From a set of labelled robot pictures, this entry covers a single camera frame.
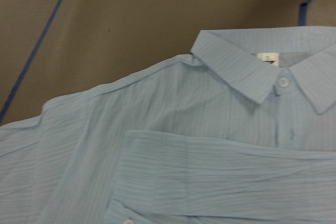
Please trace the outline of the light blue button shirt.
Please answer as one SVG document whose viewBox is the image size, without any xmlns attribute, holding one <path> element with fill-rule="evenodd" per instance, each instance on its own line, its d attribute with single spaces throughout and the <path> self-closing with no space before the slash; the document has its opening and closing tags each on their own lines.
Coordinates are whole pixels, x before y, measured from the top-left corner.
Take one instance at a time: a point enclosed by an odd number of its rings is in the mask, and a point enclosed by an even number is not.
<svg viewBox="0 0 336 224">
<path fill-rule="evenodd" d="M 3 125 L 1 223 L 335 223 L 335 28 L 203 30 Z"/>
</svg>

